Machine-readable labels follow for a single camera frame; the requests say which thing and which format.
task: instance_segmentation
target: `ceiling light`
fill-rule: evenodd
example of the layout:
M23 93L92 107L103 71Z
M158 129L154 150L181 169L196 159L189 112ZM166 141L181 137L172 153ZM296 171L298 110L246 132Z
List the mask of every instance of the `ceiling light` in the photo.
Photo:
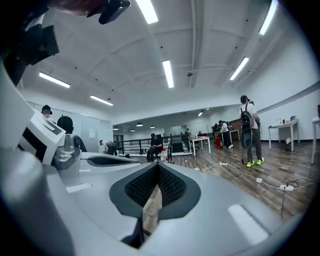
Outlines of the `ceiling light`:
M140 8L146 23L151 24L158 22L158 17L150 0L136 0L136 3Z
M102 103L104 103L104 104L107 104L107 105L109 105L109 106L113 106L112 103L110 103L110 102L108 102L108 101L105 101L105 100L103 100L103 99L100 99L100 98L98 98L98 97L96 97L96 96L91 95L90 98L91 98L91 99L94 99L94 100L96 100L96 101L98 101L98 102L102 102Z
M69 87L70 87L70 84L69 84L69 83L60 81L59 79L56 79L56 78L54 78L54 77L52 77L52 76L50 76L50 75L47 75L47 74L45 74L45 73L42 73L42 72L39 73L39 77L44 78L44 79L47 79L47 80L49 80L49 81L51 81L51 82L54 82L54 83L56 83L56 84L58 84L58 85L60 85L60 86L66 87L66 88L69 88Z
M270 7L269 7L269 10L268 10L268 13L264 19L264 22L262 24L262 27L260 28L260 31L259 31L259 34L260 35L264 35L272 21L272 18L274 17L275 15L275 12L276 12L276 9L277 9L277 6L278 6L278 0L272 0L271 4L270 4Z
M248 61L249 61L249 58L247 58L247 57L243 58L240 65L238 66L238 68L235 70L233 75L230 77L230 80L234 80L236 78L236 76L240 73L240 71L244 68L244 66L247 64Z
M172 70L171 70L171 63L170 60L166 60L162 62L165 76L166 76L166 81L168 83L169 88L173 88L174 85L174 78L172 76Z

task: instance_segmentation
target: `paper sign on wall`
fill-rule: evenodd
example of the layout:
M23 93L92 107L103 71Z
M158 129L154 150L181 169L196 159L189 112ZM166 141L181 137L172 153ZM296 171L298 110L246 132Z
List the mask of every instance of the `paper sign on wall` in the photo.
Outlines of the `paper sign on wall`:
M90 129L89 130L89 138L94 139L96 137L96 130L95 129Z

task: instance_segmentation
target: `wooden floor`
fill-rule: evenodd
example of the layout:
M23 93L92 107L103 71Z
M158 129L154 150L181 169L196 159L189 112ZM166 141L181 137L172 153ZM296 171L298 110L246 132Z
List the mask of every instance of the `wooden floor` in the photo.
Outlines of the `wooden floor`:
M307 181L317 181L319 179L318 170L320 169L319 152L315 156L314 165L310 164L312 143L295 143L294 152L285 151L285 145L277 142L272 143L269 150L269 143L262 142L262 156L264 163L260 166L254 165L247 168L242 164L242 147L238 141L233 142L232 149L217 149L211 142L211 154L208 145L203 145L203 150L196 151L196 157L178 156L173 157L174 164L188 167L199 168L200 172L223 177L232 182L242 190L246 191L256 199L263 202L275 214L284 221L298 213L302 213L308 207L316 189L316 183L296 189L293 192L286 192L269 187L262 183L257 183L253 178L248 177L241 171L255 177L262 178L267 184L279 187L287 182L297 179L298 188L308 185ZM252 149L253 159L257 161L255 149ZM243 153L244 161L247 162L247 152ZM146 159L139 158L140 161L147 162ZM209 168L218 162L227 162L231 166L217 165ZM143 208L143 227L149 232L153 232L158 222L158 210L162 205L161 191L158 186L151 195L149 201Z

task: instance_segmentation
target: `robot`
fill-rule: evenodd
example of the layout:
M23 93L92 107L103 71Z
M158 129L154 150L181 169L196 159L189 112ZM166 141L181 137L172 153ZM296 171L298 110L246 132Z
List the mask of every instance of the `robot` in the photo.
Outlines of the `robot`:
M0 194L38 252L271 255L299 222L298 215L283 225L263 203L221 177L170 163L127 158L115 163L119 157L105 154L82 158L78 137L65 134L23 99L14 82L20 75L1 63L0 95L7 111L0 112ZM105 163L114 169L103 171ZM100 171L79 172L93 167ZM162 209L145 241L142 209L156 185Z

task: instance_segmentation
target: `red object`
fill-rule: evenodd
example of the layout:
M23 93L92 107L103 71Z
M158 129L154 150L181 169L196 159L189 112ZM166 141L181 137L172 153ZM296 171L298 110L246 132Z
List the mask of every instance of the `red object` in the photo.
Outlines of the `red object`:
M217 149L221 149L222 148L221 143L220 143L220 138L216 138L215 139L215 143L216 143L216 148Z

